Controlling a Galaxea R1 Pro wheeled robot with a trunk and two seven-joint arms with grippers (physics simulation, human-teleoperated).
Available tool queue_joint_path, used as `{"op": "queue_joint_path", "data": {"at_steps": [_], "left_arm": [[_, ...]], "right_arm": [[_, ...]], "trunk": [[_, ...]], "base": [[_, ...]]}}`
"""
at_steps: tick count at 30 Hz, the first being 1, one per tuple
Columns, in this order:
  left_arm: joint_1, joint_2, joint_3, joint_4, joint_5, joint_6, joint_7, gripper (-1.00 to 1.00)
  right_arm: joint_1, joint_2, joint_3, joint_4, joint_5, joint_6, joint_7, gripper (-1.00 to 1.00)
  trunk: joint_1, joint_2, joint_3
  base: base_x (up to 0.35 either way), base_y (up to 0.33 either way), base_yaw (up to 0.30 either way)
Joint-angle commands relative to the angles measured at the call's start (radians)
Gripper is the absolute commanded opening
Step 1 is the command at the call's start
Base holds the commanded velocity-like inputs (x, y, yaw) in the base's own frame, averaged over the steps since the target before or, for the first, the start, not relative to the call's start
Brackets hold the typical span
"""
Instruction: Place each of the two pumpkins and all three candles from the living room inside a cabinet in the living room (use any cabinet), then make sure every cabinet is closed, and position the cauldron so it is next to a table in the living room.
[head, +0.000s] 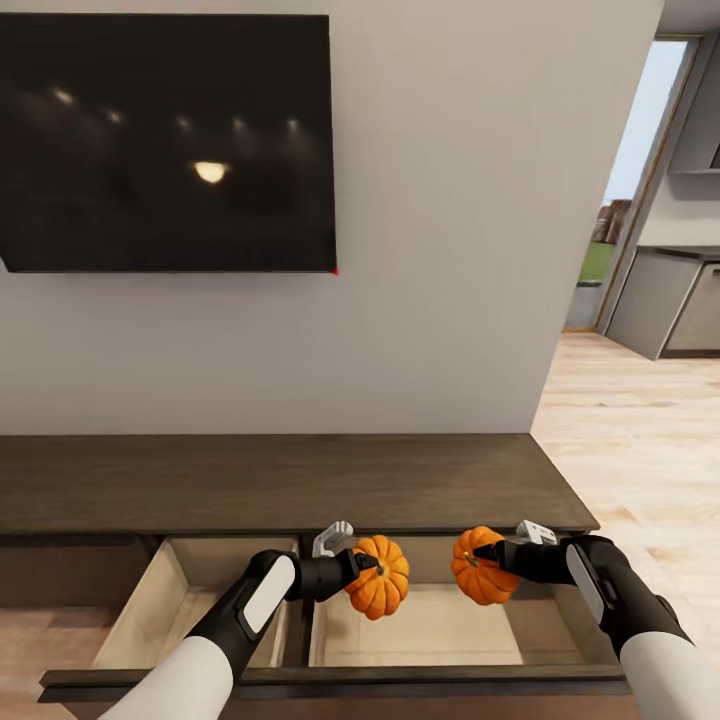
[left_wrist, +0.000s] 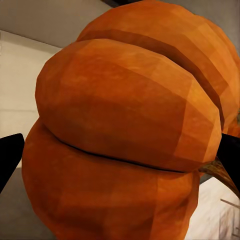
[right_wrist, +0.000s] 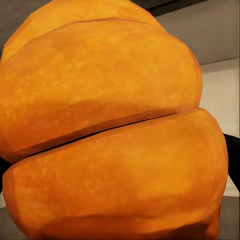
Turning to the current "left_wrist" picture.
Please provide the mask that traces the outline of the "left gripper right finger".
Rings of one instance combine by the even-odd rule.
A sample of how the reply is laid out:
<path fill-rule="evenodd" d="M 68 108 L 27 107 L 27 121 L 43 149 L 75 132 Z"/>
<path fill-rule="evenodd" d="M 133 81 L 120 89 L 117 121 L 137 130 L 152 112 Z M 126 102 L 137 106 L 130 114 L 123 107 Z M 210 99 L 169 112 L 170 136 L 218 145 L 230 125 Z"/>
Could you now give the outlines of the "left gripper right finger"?
<path fill-rule="evenodd" d="M 222 133 L 217 156 L 240 192 L 240 138 Z"/>

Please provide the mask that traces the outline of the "pumpkin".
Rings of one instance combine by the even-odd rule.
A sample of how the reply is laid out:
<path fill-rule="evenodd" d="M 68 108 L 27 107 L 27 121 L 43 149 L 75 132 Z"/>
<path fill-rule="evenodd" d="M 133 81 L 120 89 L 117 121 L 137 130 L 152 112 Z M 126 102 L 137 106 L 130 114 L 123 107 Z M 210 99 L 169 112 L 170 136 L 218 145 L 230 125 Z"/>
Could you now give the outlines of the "pumpkin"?
<path fill-rule="evenodd" d="M 240 138 L 240 108 L 228 126 L 228 135 Z"/>
<path fill-rule="evenodd" d="M 36 79 L 21 156 L 34 213 L 57 240 L 185 240 L 200 178 L 240 192 L 217 156 L 240 108 L 240 57 L 181 5 L 108 10 Z"/>

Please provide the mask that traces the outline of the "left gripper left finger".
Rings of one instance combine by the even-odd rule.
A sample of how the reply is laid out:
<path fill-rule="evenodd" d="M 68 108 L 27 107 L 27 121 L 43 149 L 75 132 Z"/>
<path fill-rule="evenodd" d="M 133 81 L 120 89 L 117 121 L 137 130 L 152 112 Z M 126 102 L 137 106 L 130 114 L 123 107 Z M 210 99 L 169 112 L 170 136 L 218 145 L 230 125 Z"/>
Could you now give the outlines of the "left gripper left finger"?
<path fill-rule="evenodd" d="M 0 138 L 0 193 L 20 163 L 24 145 L 22 133 Z"/>

